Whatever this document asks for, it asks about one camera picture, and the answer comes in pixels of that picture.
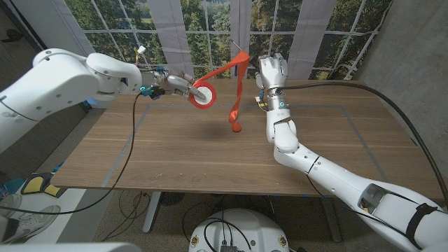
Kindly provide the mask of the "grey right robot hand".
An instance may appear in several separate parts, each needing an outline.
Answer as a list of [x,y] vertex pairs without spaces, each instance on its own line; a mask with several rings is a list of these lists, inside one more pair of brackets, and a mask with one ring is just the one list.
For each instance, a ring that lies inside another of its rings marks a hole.
[[258,58],[255,83],[261,91],[255,100],[262,110],[276,111],[282,116],[291,115],[286,95],[282,91],[287,77],[288,64],[280,53],[275,53],[273,57],[263,55]]

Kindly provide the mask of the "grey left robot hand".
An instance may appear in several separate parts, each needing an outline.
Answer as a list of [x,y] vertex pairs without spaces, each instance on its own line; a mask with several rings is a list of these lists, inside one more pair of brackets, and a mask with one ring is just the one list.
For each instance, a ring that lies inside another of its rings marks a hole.
[[205,99],[206,96],[193,86],[195,79],[176,68],[157,66],[151,70],[140,70],[142,84],[140,92],[143,96],[158,99],[162,95],[180,95],[188,98]]

